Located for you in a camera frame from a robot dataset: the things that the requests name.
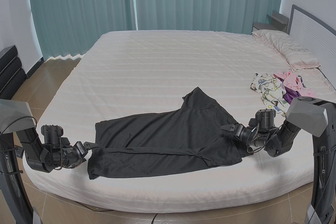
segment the pillowcase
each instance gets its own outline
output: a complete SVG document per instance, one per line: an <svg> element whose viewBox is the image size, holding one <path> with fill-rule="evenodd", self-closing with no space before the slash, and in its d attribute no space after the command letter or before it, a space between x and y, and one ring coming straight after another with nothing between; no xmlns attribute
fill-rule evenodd
<svg viewBox="0 0 336 224"><path fill-rule="evenodd" d="M286 59L293 71L296 69L320 67L318 59L287 33L263 29L253 32L252 35L273 45Z"/></svg>

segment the wooden floor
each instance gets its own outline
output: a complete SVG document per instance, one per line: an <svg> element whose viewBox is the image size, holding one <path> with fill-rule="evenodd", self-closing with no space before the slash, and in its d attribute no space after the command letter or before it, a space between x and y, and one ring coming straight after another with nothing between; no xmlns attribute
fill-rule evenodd
<svg viewBox="0 0 336 224"><path fill-rule="evenodd" d="M33 116L39 120L56 91L79 60L58 59L45 62L30 79L23 83L13 100L28 102ZM14 139L15 144L20 145L16 135ZM18 159L18 162L20 169L23 170L22 160ZM25 173L22 174L22 178L29 199L37 209L44 224L151 224L155 216L153 213L93 212L72 200L40 191ZM307 205L311 196L312 184L310 183L280 197L258 204L191 213L163 213L158 214L153 223L290 224L296 222L300 224L305 220ZM4 224L15 223L1 191L0 222Z"/></svg>

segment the fitted sheet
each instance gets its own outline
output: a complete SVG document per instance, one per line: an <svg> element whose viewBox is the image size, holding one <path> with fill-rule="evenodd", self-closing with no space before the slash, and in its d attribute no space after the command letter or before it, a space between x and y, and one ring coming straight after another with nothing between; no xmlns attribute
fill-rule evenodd
<svg viewBox="0 0 336 224"><path fill-rule="evenodd" d="M44 124L60 125L71 144L94 142L96 122L176 110L183 103L181 96L195 87L247 125L264 108L250 89L254 73L289 68L269 44L250 35L110 32L100 37L62 83L37 131ZM295 73L318 98L336 102L335 90L319 70ZM283 120L277 114L275 125ZM191 212L265 201L313 181L313 143L312 136L301 130L292 149L277 158L262 150L228 167L146 178L89 180L87 162L49 174L30 169L25 159L23 164L38 188L75 201L127 212Z"/></svg>

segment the black t-shirt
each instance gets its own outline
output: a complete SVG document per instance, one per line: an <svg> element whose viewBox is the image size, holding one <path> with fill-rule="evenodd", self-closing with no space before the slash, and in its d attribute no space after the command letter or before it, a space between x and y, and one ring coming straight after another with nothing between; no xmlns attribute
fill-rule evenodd
<svg viewBox="0 0 336 224"><path fill-rule="evenodd" d="M90 179L180 174L239 163L250 155L222 125L237 121L199 87L178 110L96 123Z"/></svg>

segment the pink clothing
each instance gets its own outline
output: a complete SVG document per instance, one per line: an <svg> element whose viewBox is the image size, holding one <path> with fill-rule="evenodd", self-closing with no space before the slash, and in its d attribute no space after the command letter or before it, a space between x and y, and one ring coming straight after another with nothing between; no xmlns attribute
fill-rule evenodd
<svg viewBox="0 0 336 224"><path fill-rule="evenodd" d="M304 87L301 79L297 77L291 70L281 72L277 71L273 74L275 77L283 80L283 85L290 88L293 91L297 91L301 96L316 97L316 92L314 92L309 87Z"/></svg>

